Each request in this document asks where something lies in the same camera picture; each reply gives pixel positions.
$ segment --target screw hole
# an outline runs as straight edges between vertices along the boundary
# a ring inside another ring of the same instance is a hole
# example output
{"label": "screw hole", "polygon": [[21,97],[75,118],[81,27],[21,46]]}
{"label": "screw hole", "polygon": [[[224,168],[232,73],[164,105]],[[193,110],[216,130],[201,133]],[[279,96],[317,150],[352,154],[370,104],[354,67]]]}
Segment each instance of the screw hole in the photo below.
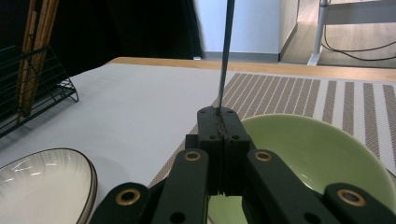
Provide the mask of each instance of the screw hole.
{"label": "screw hole", "polygon": [[174,213],[169,219],[172,223],[183,223],[186,220],[186,217],[183,213]]}
{"label": "screw hole", "polygon": [[312,224],[321,223],[320,218],[317,217],[316,215],[312,214],[312,213],[305,213],[304,214],[304,218],[305,218],[306,221],[308,221],[309,223],[312,223]]}
{"label": "screw hole", "polygon": [[125,192],[125,193],[123,193],[122,196],[121,196],[121,198],[122,198],[124,201],[132,200],[133,197],[134,197],[134,193],[133,193],[133,192]]}
{"label": "screw hole", "polygon": [[271,154],[266,152],[256,152],[255,157],[259,161],[270,161],[272,159]]}
{"label": "screw hole", "polygon": [[201,159],[201,154],[191,151],[184,155],[184,159],[186,159],[186,161],[198,161],[199,159]]}
{"label": "screw hole", "polygon": [[131,205],[140,198],[140,192],[137,189],[125,189],[117,194],[116,203],[119,205]]}
{"label": "screw hole", "polygon": [[367,204],[366,200],[359,195],[359,193],[350,189],[339,189],[337,191],[337,195],[345,203],[349,203],[354,206],[362,207]]}

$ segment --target gray placemat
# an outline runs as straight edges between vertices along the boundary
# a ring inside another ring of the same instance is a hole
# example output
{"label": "gray placemat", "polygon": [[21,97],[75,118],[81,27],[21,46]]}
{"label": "gray placemat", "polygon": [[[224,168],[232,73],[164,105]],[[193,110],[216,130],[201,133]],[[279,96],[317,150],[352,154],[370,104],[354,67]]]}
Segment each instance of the gray placemat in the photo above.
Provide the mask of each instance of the gray placemat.
{"label": "gray placemat", "polygon": [[[223,106],[235,110],[240,119],[295,114],[323,120],[360,140],[396,175],[395,87],[384,82],[235,74],[225,87]],[[197,133],[196,125],[191,133]],[[183,149],[184,142],[150,187],[168,175]]]}

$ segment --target metal rod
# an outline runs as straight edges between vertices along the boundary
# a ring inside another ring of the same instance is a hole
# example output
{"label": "metal rod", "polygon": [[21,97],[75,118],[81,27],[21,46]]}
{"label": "metal rod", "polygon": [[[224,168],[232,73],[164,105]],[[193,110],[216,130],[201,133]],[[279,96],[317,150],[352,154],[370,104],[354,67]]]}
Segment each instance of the metal rod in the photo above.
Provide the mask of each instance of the metal rod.
{"label": "metal rod", "polygon": [[234,0],[228,0],[227,2],[227,15],[225,20],[225,34],[224,34],[224,46],[222,53],[221,76],[220,76],[220,84],[219,84],[218,108],[216,112],[217,114],[220,114],[222,96],[224,93],[225,77],[227,74],[228,56],[230,54],[230,44],[231,44],[231,32],[233,30],[234,3],[235,3]]}
{"label": "metal rod", "polygon": [[315,39],[314,52],[309,58],[308,65],[317,65],[320,58],[321,51],[321,39],[323,37],[324,26],[326,25],[326,16],[327,16],[327,6],[329,5],[328,0],[321,0],[319,7],[319,15],[318,15],[318,28],[317,28],[317,37]]}

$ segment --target wire rack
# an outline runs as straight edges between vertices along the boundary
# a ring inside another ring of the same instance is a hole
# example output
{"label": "wire rack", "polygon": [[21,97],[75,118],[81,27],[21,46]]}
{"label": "wire rack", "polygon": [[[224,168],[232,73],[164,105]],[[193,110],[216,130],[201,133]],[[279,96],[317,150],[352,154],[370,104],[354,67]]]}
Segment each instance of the wire rack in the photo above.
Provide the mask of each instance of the wire rack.
{"label": "wire rack", "polygon": [[78,93],[52,49],[0,50],[0,138]]}

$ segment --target black cable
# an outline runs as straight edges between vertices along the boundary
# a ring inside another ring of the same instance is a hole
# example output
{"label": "black cable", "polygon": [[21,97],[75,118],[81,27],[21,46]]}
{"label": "black cable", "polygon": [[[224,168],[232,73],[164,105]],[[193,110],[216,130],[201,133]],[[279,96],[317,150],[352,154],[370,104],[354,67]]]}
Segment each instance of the black cable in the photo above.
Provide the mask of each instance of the black cable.
{"label": "black cable", "polygon": [[321,46],[322,46],[323,48],[327,49],[327,50],[334,51],[334,52],[338,52],[338,53],[342,53],[342,54],[344,54],[344,55],[346,55],[346,56],[348,56],[348,57],[351,57],[351,58],[354,58],[354,59],[357,59],[357,60],[361,60],[361,61],[366,61],[366,62],[385,61],[385,60],[390,60],[390,59],[395,59],[395,58],[396,58],[396,56],[393,56],[393,57],[380,58],[380,59],[363,59],[363,58],[356,57],[356,56],[353,56],[353,55],[347,53],[347,52],[364,52],[364,51],[370,51],[370,50],[376,50],[376,49],[383,49],[383,48],[385,48],[385,47],[388,47],[388,46],[390,46],[390,45],[395,44],[396,41],[393,41],[393,42],[391,42],[391,43],[389,43],[389,44],[387,44],[387,45],[384,45],[384,46],[381,46],[381,47],[372,48],[372,49],[334,49],[334,48],[332,48],[332,47],[329,45],[329,43],[328,43],[328,41],[327,41],[326,30],[327,30],[327,25],[324,26],[324,41],[325,41],[325,43],[326,43],[327,46],[325,46],[323,43],[321,43]]}
{"label": "black cable", "polygon": [[324,26],[324,41],[329,49],[334,49],[338,51],[343,51],[343,52],[362,52],[362,51],[370,51],[370,50],[376,50],[376,49],[384,49],[385,47],[388,47],[390,45],[396,44],[396,41],[393,41],[387,45],[381,46],[381,47],[376,47],[372,49],[335,49],[330,47],[329,43],[327,42],[327,35],[326,35],[326,30],[327,30],[327,25]]}

